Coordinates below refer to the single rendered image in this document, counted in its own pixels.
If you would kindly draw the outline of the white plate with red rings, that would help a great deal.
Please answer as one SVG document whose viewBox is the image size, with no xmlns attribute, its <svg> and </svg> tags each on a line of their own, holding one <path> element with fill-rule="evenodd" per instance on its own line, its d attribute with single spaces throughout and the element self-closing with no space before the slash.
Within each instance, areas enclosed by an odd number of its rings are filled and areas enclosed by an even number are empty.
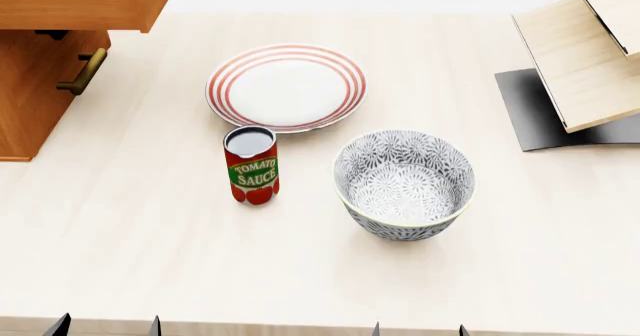
<svg viewBox="0 0 640 336">
<path fill-rule="evenodd" d="M 314 44 L 272 44 L 222 62 L 205 86 L 205 100 L 236 126 L 278 134 L 324 128 L 354 113 L 369 83 L 344 53 Z"/>
</svg>

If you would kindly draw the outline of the black metal rack base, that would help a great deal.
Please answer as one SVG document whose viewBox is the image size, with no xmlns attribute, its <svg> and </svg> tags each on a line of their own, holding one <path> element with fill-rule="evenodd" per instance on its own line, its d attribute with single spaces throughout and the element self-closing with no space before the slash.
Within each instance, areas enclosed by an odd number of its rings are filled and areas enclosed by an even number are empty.
<svg viewBox="0 0 640 336">
<path fill-rule="evenodd" d="M 566 146 L 640 145 L 640 115 L 568 133 L 532 68 L 495 74 L 511 124 L 524 152 Z"/>
</svg>

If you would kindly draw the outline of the light wooden slanted shelf board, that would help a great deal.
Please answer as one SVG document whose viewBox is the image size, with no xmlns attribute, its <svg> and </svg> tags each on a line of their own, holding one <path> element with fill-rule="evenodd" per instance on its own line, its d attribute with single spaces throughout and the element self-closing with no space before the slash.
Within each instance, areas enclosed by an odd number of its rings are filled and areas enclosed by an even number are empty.
<svg viewBox="0 0 640 336">
<path fill-rule="evenodd" d="M 623 55 L 585 2 L 512 17 L 568 133 L 640 113 L 640 58 Z"/>
<path fill-rule="evenodd" d="M 585 0 L 628 59 L 640 59 L 640 0 Z"/>
</svg>

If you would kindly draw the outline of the red tomato sauce can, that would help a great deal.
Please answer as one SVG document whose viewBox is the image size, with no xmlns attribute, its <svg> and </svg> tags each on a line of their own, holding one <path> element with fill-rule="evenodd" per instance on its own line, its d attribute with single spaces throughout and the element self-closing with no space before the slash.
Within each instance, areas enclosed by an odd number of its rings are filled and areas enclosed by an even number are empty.
<svg viewBox="0 0 640 336">
<path fill-rule="evenodd" d="M 223 148 L 232 196 L 239 203 L 260 206 L 280 191 L 276 134 L 247 125 L 225 135 Z"/>
</svg>

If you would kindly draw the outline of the brown wooden cabinet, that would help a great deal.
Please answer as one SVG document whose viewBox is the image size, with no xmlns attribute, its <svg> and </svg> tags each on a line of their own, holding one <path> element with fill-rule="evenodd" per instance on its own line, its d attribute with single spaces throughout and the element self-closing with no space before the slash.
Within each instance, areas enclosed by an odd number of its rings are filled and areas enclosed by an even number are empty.
<svg viewBox="0 0 640 336">
<path fill-rule="evenodd" d="M 33 30 L 0 30 L 0 161 L 31 161 L 77 95 L 57 90 L 111 46 L 108 32 L 73 30 L 60 41 Z"/>
</svg>

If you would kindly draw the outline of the grey floral patterned bowl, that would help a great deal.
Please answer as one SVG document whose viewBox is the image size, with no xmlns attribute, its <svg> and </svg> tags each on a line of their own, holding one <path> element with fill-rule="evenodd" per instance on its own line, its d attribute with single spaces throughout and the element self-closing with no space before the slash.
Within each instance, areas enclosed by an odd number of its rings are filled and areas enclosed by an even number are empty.
<svg viewBox="0 0 640 336">
<path fill-rule="evenodd" d="M 351 140 L 335 158 L 333 179 L 357 224 L 403 242 L 446 230 L 469 207 L 477 185 L 463 152 L 440 137 L 409 130 Z"/>
</svg>

